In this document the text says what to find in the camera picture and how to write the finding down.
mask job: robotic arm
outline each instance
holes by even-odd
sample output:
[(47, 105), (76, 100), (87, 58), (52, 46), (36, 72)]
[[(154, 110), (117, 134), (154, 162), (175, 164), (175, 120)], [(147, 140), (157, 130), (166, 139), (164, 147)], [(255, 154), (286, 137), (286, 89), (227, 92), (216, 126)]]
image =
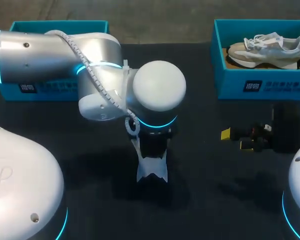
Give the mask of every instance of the robotic arm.
[(166, 61), (129, 68), (120, 43), (106, 33), (0, 31), (0, 84), (64, 78), (77, 78), (84, 118), (128, 116), (125, 127), (139, 157), (137, 181), (155, 174), (167, 182), (167, 145), (186, 93), (182, 72)]
[[(155, 174), (167, 182), (168, 142), (186, 93), (182, 72), (166, 61), (131, 69), (118, 40), (105, 33), (0, 31), (0, 84), (65, 78), (77, 79), (84, 118), (126, 116), (139, 159), (136, 180)], [(0, 240), (63, 240), (67, 219), (56, 159), (43, 146), (0, 127)]]

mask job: gray floor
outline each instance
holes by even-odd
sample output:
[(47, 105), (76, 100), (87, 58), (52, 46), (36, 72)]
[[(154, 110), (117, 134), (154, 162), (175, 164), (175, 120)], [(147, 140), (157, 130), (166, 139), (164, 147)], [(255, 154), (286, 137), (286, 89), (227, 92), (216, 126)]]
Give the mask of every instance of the gray floor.
[(107, 20), (121, 43), (210, 40), (214, 19), (300, 19), (300, 0), (0, 0), (13, 21)]

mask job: sneaker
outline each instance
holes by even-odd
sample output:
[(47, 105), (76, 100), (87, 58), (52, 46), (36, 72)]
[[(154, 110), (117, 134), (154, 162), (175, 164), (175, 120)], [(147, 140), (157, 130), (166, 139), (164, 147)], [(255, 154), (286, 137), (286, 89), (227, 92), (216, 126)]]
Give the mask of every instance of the sneaker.
[(276, 32), (256, 35), (230, 46), (228, 56), (240, 66), (253, 69), (260, 64), (272, 64), (280, 69), (298, 69), (300, 36), (283, 38)]

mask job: cable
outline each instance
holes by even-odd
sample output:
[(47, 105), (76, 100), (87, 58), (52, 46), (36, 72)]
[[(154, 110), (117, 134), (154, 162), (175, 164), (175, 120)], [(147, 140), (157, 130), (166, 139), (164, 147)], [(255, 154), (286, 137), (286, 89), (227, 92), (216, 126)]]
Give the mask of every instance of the cable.
[[(110, 96), (109, 93), (107, 93), (107, 91), (105, 90), (105, 88), (102, 86), (102, 83), (99, 81), (99, 77), (96, 76), (96, 74), (94, 73), (94, 71), (90, 67), (90, 63), (87, 60), (86, 56), (82, 53), (82, 51), (79, 49), (79, 47), (77, 46), (77, 44), (67, 34), (65, 34), (63, 31), (59, 31), (59, 30), (51, 30), (51, 31), (46, 32), (45, 34), (46, 35), (57, 35), (60, 38), (62, 38), (63, 40), (65, 40), (66, 43), (72, 49), (72, 51), (79, 56), (79, 58), (82, 61), (83, 65), (85, 66), (86, 70), (88, 71), (89, 75), (91, 76), (91, 82), (93, 83), (93, 85), (95, 86), (95, 88), (98, 89), (100, 91), (100, 93), (106, 99), (108, 99), (108, 101), (110, 103), (112, 103), (118, 109), (120, 109), (120, 110), (122, 110), (122, 111), (125, 112), (125, 109), (123, 109), (122, 106), (119, 103), (117, 103)], [(132, 118), (132, 120), (134, 122), (134, 125), (135, 125), (135, 130), (132, 130), (132, 128), (130, 127), (130, 124), (129, 124), (130, 118), (128, 116), (125, 118), (125, 121), (124, 121), (125, 129), (127, 130), (127, 132), (130, 135), (137, 136), (139, 134), (139, 132), (140, 132), (140, 122), (139, 122), (139, 119), (137, 118), (137, 116), (130, 109), (126, 109), (126, 112)]]

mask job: blue cardboard box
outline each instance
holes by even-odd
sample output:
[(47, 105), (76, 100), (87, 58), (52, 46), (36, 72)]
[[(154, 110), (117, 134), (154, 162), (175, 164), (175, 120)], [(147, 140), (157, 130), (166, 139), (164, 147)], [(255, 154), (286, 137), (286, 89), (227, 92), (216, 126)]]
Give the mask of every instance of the blue cardboard box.
[[(231, 69), (226, 64), (225, 48), (244, 38), (273, 32), (295, 39), (300, 36), (300, 20), (214, 21), (210, 54), (219, 99), (300, 100), (300, 69)], [(247, 86), (253, 90), (246, 91)]]
[[(84, 33), (109, 33), (107, 21), (63, 20), (63, 21), (15, 21), (10, 31), (44, 34), (60, 30), (68, 35)], [(34, 85), (36, 93), (21, 92), (18, 84), (0, 84), (0, 91), (6, 101), (77, 101), (76, 79), (60, 79)]]

